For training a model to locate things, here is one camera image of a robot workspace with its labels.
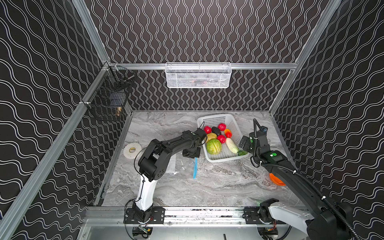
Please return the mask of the red apple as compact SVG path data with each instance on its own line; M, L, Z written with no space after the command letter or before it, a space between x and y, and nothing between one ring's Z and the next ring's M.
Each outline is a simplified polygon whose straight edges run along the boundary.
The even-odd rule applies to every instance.
M205 126L204 131L206 134L210 134L212 132L212 129L209 126Z

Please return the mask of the clear zip top bag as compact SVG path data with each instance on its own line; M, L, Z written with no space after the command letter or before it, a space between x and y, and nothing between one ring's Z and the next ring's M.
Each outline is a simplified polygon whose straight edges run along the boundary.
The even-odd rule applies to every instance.
M197 179L199 158L186 158L181 154L175 154L170 158L166 168L166 174L181 176L186 174L192 179Z

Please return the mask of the dark red beet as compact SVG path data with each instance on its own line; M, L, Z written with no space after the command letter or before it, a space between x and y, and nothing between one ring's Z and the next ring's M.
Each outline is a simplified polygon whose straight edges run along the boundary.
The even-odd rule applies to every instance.
M226 124L224 124L224 123L220 123L219 125L218 125L218 129L220 130L220 131L225 131L225 129L227 128L227 126L226 126Z

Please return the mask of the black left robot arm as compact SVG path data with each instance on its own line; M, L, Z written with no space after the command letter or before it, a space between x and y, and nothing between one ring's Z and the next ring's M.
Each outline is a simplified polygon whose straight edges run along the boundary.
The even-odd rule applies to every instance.
M171 157L182 152L185 158L199 158L201 146L206 140L207 134L198 128L195 131L184 131L171 140L153 139L144 149L138 162L141 184L133 203L134 216L138 222L149 221L157 181L166 173Z

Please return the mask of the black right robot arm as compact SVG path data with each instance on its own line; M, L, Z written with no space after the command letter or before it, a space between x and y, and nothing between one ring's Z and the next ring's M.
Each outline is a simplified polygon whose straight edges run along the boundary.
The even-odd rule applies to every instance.
M263 167L277 177L307 208L306 211L300 211L284 207L277 199L269 199L259 206L258 219L262 223L284 222L312 240L360 239L352 225L352 207L326 196L300 174L284 154L272 151L264 132L243 136L240 148L251 154L251 163L255 168Z

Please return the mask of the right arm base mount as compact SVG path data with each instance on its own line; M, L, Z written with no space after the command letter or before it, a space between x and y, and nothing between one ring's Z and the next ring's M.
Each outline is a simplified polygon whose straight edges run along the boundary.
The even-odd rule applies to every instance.
M242 218L246 220L247 225L285 225L282 221L273 219L265 207L247 207L244 208Z

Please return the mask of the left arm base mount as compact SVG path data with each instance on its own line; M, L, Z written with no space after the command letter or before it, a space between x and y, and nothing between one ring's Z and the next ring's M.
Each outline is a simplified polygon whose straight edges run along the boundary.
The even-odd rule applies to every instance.
M165 211L162 207L150 207L146 211L141 211L137 207L127 208L124 214L124 224L163 224Z

